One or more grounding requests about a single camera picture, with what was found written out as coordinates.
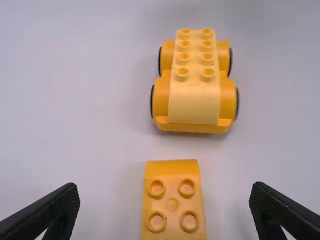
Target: white surface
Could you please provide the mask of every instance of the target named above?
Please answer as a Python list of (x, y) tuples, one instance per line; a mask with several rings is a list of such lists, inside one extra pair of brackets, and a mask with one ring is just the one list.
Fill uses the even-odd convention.
[[(67, 182), (72, 238), (138, 240), (147, 160), (196, 158), (210, 240), (257, 240), (263, 181), (320, 213), (319, 1), (0, 1), (0, 219)], [(225, 136), (150, 118), (158, 49), (176, 29), (232, 39), (240, 112)]]

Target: toy car wheel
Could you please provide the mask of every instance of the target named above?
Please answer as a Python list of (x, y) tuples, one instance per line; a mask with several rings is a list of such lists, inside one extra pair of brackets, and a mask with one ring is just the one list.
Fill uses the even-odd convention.
[(236, 109), (235, 109), (235, 118), (234, 118), (234, 120), (237, 120), (238, 113), (239, 113), (239, 107), (240, 107), (240, 94), (239, 94), (239, 89), (236, 88)]
[(231, 73), (231, 69), (232, 69), (232, 63), (233, 63), (233, 52), (232, 52), (232, 48), (230, 47), (229, 48), (229, 55), (230, 55), (230, 58), (229, 58), (229, 71), (228, 71), (228, 77)]
[(159, 48), (159, 54), (158, 54), (158, 71), (159, 71), (159, 76), (161, 77), (161, 48)]
[(151, 93), (150, 93), (150, 112), (151, 112), (151, 118), (154, 118), (153, 109), (152, 109), (152, 103), (153, 103), (153, 98), (154, 98), (154, 90), (155, 90), (155, 85), (152, 85)]

